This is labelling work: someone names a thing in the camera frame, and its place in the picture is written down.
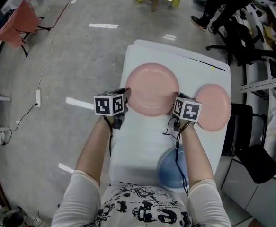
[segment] table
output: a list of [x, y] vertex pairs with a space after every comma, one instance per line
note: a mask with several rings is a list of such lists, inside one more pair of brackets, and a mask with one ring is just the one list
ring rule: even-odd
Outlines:
[[[130, 73], [138, 66], [154, 62], [168, 67], [176, 75], [180, 91], [195, 97], [208, 83], [222, 86], [230, 96], [231, 75], [229, 66], [209, 57], [159, 43], [138, 40], [127, 48], [120, 88], [125, 87]], [[157, 166], [161, 157], [175, 147], [166, 131], [170, 115], [147, 117], [129, 107], [120, 130], [114, 131], [110, 178], [113, 183], [160, 186]], [[215, 173], [226, 134], [225, 126], [217, 132], [203, 130], [198, 124], [196, 132]]]

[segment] gray floor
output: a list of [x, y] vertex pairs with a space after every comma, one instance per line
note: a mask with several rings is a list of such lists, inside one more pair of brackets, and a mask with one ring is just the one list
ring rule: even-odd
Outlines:
[[[36, 6], [52, 26], [67, 0], [46, 0]], [[178, 8], [160, 0], [151, 13], [151, 2], [134, 0], [77, 0], [69, 5], [56, 31], [40, 84], [41, 108], [34, 108], [21, 122], [6, 146], [0, 146], [0, 181], [12, 205], [52, 217], [61, 202], [71, 174], [58, 168], [74, 168], [97, 120], [93, 112], [65, 103], [66, 97], [93, 102], [93, 96], [118, 88], [127, 46], [137, 39], [170, 44], [224, 61], [218, 50], [205, 46], [223, 44], [218, 36], [202, 32], [190, 21], [202, 7], [181, 0]], [[90, 23], [118, 24], [118, 29], [89, 27]], [[45, 55], [55, 33], [40, 31], [27, 38], [28, 57], [21, 48], [4, 44], [0, 53], [0, 94], [12, 97], [0, 102], [0, 125], [16, 127], [16, 121], [35, 103]], [[175, 41], [162, 38], [176, 36]], [[241, 102], [237, 89], [242, 70], [231, 66], [231, 100]], [[109, 182], [109, 157], [102, 180]]]

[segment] person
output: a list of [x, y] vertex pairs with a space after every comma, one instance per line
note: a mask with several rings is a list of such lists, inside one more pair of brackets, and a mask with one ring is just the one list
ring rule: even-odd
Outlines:
[[110, 134], [108, 120], [101, 116], [94, 126], [52, 227], [231, 226], [193, 124], [182, 132], [190, 183], [188, 208], [163, 188], [137, 185], [109, 186], [101, 205], [99, 186]]
[[202, 17], [197, 18], [195, 16], [191, 16], [191, 21], [201, 30], [206, 31], [210, 20], [214, 17], [218, 8], [222, 4], [226, 4], [224, 11], [214, 22], [212, 22], [211, 26], [208, 28], [210, 32], [216, 34], [217, 30], [223, 26], [237, 10], [247, 6], [251, 2], [252, 0], [207, 0]]

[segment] pink plate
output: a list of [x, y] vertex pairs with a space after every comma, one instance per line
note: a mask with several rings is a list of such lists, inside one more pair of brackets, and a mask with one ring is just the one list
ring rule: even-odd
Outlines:
[[218, 131], [228, 123], [231, 116], [231, 100], [223, 87], [206, 84], [198, 92], [196, 100], [202, 103], [198, 122], [203, 129]]
[[167, 67], [156, 63], [134, 69], [127, 79], [126, 88], [132, 91], [129, 105], [145, 116], [167, 114], [171, 110], [174, 93], [179, 93], [176, 76]]

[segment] white t-shirt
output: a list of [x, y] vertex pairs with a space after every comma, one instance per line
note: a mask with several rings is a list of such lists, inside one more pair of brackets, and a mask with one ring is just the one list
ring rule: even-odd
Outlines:
[[76, 170], [52, 227], [231, 227], [213, 180], [195, 184], [188, 208], [160, 187], [108, 187], [101, 204], [99, 185]]

